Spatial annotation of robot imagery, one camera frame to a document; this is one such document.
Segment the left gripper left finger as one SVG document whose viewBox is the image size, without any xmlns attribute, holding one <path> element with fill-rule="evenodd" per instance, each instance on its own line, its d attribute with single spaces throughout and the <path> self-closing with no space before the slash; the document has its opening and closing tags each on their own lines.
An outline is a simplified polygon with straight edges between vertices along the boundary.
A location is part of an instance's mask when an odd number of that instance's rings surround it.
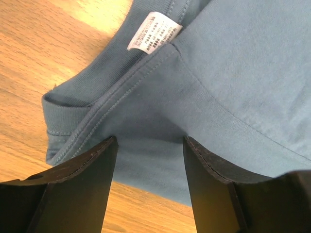
<svg viewBox="0 0 311 233">
<path fill-rule="evenodd" d="M 101 232 L 117 152 L 117 139 L 112 136 L 25 180 L 2 182 L 1 232 Z"/>
</svg>

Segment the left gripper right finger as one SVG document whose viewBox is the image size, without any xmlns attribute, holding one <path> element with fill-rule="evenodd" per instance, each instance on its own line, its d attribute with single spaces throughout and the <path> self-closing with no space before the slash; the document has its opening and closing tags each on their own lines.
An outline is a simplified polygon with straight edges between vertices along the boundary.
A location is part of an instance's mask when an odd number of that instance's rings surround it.
<svg viewBox="0 0 311 233">
<path fill-rule="evenodd" d="M 259 175 L 187 136 L 183 139 L 183 155 L 197 232 L 310 232 L 309 170 L 276 178 Z"/>
</svg>

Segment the blue-grey t-shirt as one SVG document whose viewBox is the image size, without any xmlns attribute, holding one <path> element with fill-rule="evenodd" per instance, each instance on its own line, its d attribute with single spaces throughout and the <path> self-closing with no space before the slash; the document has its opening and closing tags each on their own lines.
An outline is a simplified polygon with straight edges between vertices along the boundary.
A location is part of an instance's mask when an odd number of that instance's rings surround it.
<svg viewBox="0 0 311 233">
<path fill-rule="evenodd" d="M 311 3 L 136 0 L 42 105 L 47 164 L 114 135 L 116 181 L 187 205 L 186 135 L 265 176 L 310 169 Z"/>
</svg>

